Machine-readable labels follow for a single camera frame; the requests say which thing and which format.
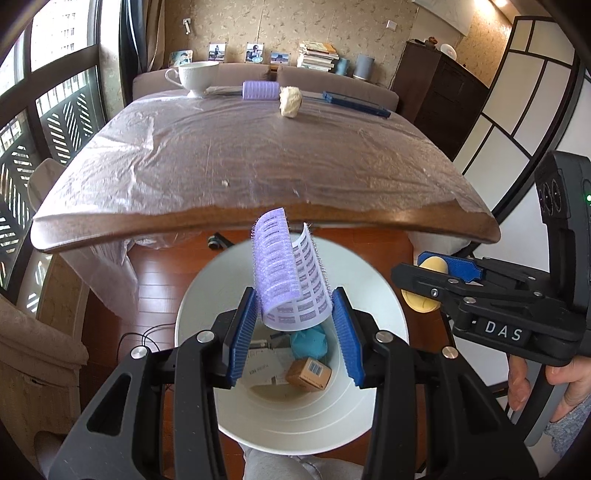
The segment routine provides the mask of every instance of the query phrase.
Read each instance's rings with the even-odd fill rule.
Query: dresser
[[[392,90],[397,113],[412,122],[453,160],[472,129],[488,88],[458,62],[438,50],[409,41]]]

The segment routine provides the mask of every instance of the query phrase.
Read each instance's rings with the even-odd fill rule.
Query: stack of books
[[[330,43],[303,41],[300,43],[300,55],[297,66],[303,69],[331,71],[339,59],[335,48]]]

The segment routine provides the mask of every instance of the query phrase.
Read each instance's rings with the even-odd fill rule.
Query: blue ridged pad
[[[420,265],[429,257],[440,257],[444,259],[447,264],[449,276],[461,278],[466,283],[482,278],[482,269],[478,268],[472,260],[468,260],[467,258],[423,252],[418,256],[418,264]]]
[[[252,290],[248,297],[246,308],[240,318],[240,324],[236,329],[232,350],[230,351],[230,366],[228,368],[227,378],[232,386],[236,385],[237,380],[242,376],[244,365],[246,365],[246,356],[251,344],[252,332],[255,329],[256,317],[259,307],[256,300],[256,291]]]
[[[332,318],[335,323],[337,337],[339,338],[340,351],[345,360],[347,374],[358,387],[363,384],[363,380],[365,379],[365,371],[363,370],[363,361],[361,358],[361,345],[351,324],[351,317],[343,296],[338,290],[335,290],[332,294],[332,299]]]

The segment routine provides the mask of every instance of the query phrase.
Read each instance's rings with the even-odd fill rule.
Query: red wooden floor
[[[248,239],[247,231],[223,232],[233,242]],[[139,279],[139,312],[133,321],[124,321],[116,317],[90,294],[86,308],[86,317],[82,341],[88,348],[89,363],[80,372],[80,400],[82,408],[96,393],[100,385],[113,371],[117,364],[117,347],[121,336],[126,332],[143,333],[148,328],[171,323],[156,329],[150,338],[161,349],[174,346],[174,322],[181,300],[189,284],[197,273],[217,254],[207,247],[205,232],[176,247],[153,250],[135,246],[129,252]],[[335,241],[356,252],[369,262],[389,281],[389,271],[400,262],[412,261],[412,245],[405,233],[386,229],[320,229],[315,235]],[[438,313],[418,314],[410,310],[397,291],[404,308],[411,345],[428,351],[438,351],[446,344],[446,331]],[[129,354],[139,345],[137,335],[127,336],[121,343],[119,358]],[[167,393],[164,409],[164,471],[173,478],[172,450],[172,397]],[[417,395],[418,403],[418,449],[417,465],[425,457],[425,420],[424,399],[422,392]],[[226,469],[230,480],[242,478],[244,462],[239,445],[220,434],[225,455]],[[341,458],[363,465],[369,443],[369,434],[356,441],[323,456]]]

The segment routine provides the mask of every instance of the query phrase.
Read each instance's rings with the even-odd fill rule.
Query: brown couch
[[[398,106],[398,95],[391,90],[334,73],[280,65],[277,69],[277,81],[282,87],[298,87],[305,92],[339,93],[366,102],[377,103],[393,112]]]
[[[221,63],[214,87],[238,87],[242,86],[245,80],[268,80],[269,65],[258,65],[256,63]],[[170,83],[164,74],[166,69],[156,72],[142,73],[134,78],[133,97],[134,100],[152,93],[176,90],[174,83]]]
[[[134,78],[134,100],[157,92],[178,89],[165,77],[166,70],[143,73]],[[245,80],[271,80],[269,65],[253,63],[221,63],[213,86],[242,86]],[[386,88],[378,87],[362,80],[280,65],[277,69],[277,82],[282,87],[298,87],[305,92],[333,92],[377,103],[395,112],[398,95]]]

